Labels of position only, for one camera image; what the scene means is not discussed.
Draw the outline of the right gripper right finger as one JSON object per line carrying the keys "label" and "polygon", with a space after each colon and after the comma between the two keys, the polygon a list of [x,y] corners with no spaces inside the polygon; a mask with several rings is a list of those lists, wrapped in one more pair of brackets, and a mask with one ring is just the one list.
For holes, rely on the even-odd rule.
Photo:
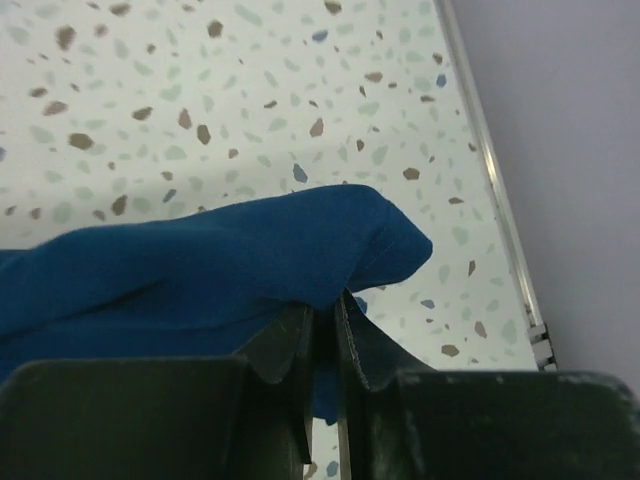
{"label": "right gripper right finger", "polygon": [[635,479],[639,403],[593,372],[436,371],[335,309],[345,479]]}

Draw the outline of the blue mickey t-shirt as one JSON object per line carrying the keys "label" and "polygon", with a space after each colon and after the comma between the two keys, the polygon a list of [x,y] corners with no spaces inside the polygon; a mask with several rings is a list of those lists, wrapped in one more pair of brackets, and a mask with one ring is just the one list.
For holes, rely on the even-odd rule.
{"label": "blue mickey t-shirt", "polygon": [[297,302],[396,284],[431,240],[375,189],[324,186],[1,254],[1,373],[36,360],[227,355]]}

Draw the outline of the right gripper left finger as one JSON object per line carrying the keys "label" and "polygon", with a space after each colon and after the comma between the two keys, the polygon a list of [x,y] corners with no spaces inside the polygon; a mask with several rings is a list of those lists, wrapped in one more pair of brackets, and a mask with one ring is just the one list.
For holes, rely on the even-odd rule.
{"label": "right gripper left finger", "polygon": [[299,479],[311,461],[311,309],[224,357],[59,360],[1,389],[5,479]]}

